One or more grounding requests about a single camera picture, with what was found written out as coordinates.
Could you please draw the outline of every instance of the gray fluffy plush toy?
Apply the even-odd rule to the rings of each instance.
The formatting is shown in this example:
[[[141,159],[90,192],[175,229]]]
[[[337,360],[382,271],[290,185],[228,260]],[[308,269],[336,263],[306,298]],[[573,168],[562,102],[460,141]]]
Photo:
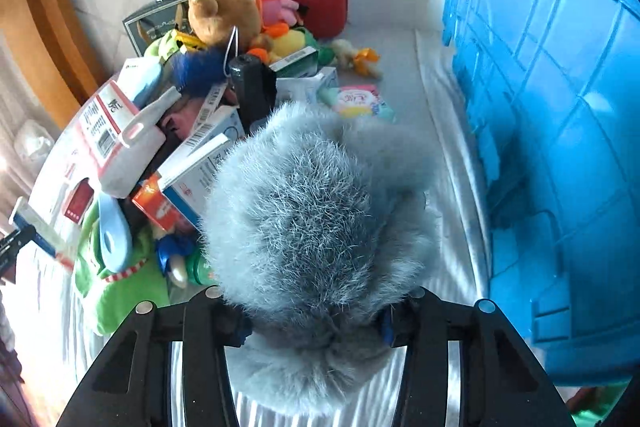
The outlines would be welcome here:
[[[226,350],[237,391],[325,415],[385,365],[372,321],[422,283],[437,251],[428,159],[407,128],[296,104],[232,150],[203,228],[226,301],[254,323]]]

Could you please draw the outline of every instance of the blue plastic bin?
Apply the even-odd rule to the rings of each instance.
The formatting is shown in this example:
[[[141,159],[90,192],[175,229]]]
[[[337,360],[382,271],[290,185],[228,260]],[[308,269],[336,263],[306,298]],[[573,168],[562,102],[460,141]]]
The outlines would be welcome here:
[[[559,385],[640,364],[638,0],[446,0],[488,184],[491,298]]]

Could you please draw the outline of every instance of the white sheet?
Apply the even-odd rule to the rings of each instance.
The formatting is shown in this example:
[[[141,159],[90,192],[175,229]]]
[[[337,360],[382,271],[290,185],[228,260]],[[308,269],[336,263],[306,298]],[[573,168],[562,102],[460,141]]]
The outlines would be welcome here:
[[[345,36],[382,55],[385,74],[380,90],[398,115],[441,151],[434,186],[428,194],[430,209],[440,215],[441,251],[436,269],[425,284],[442,299],[468,303],[488,294],[487,237],[474,149],[466,129],[462,96],[450,72],[452,50],[437,34],[414,30],[353,28]],[[68,136],[63,135],[38,177],[31,204],[48,219],[58,197]],[[60,229],[65,218],[57,220]],[[70,233],[68,225],[63,230]],[[82,308],[71,288],[69,274],[34,248],[18,256],[19,310],[10,313],[17,350],[24,365],[42,369],[46,389],[68,399],[106,339],[84,329]],[[172,300],[188,297],[172,292]],[[235,395],[241,426],[307,427],[385,426],[396,406],[404,352],[398,350],[389,365],[367,385],[357,399],[332,418],[284,418]],[[181,406],[181,349],[174,349],[174,425],[184,425]],[[457,424],[460,371],[455,353],[450,357],[448,425]]]

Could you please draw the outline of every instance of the white cord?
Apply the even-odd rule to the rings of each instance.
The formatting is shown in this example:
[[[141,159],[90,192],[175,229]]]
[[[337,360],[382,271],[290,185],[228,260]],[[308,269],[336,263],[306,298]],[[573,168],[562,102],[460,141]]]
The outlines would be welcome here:
[[[222,70],[225,73],[225,76],[227,77],[231,76],[231,72],[227,71],[226,67],[228,66],[229,50],[231,49],[231,43],[234,41],[236,42],[236,54],[231,58],[238,57],[238,26],[234,26],[234,28],[231,30],[231,35],[229,36],[229,43],[226,45],[225,62],[222,64]]]

